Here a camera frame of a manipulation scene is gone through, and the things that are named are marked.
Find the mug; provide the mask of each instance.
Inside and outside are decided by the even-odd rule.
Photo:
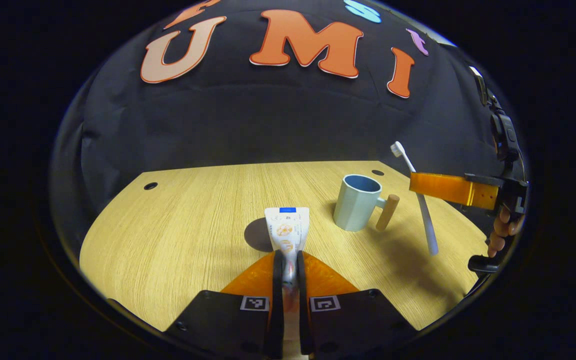
[[[334,207],[334,223],[346,231],[359,231],[366,227],[375,207],[380,207],[383,211],[375,227],[385,230],[400,198],[390,194],[384,200],[379,197],[381,193],[382,185],[374,178],[356,173],[344,176]]]

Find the wooden mug handle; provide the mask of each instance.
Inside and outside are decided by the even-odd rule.
[[[393,213],[397,208],[397,204],[400,203],[400,197],[396,194],[389,194],[388,199],[386,200],[386,205],[384,205],[383,210],[381,212],[381,216],[377,220],[377,230],[384,231],[390,223],[391,218],[393,217]]]

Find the table surface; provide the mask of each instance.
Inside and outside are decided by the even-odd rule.
[[[382,171],[375,175],[372,170]],[[332,219],[342,178],[361,174],[400,202],[385,231],[376,208],[358,232]],[[153,189],[146,184],[156,182]],[[80,268],[103,296],[164,331],[201,290],[220,291],[266,255],[247,226],[271,207],[310,208],[304,251],[360,290],[379,289],[417,330],[464,298],[477,280],[471,255],[486,236],[443,200],[426,196],[439,253],[430,256],[410,179],[379,161],[240,164],[145,172],[106,206],[80,253]]]

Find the human hand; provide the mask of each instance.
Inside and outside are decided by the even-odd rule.
[[[490,233],[490,244],[488,244],[488,257],[494,258],[497,251],[501,251],[506,245],[504,239],[508,235],[515,235],[524,226],[526,215],[521,215],[518,221],[508,223],[510,220],[510,210],[502,207],[499,215],[494,219],[494,230]]]

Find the toothpaste tube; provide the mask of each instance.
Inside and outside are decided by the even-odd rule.
[[[310,209],[308,207],[268,207],[265,223],[272,240],[272,249],[281,250],[285,258],[281,282],[288,294],[294,294],[297,283],[297,252],[304,250]]]

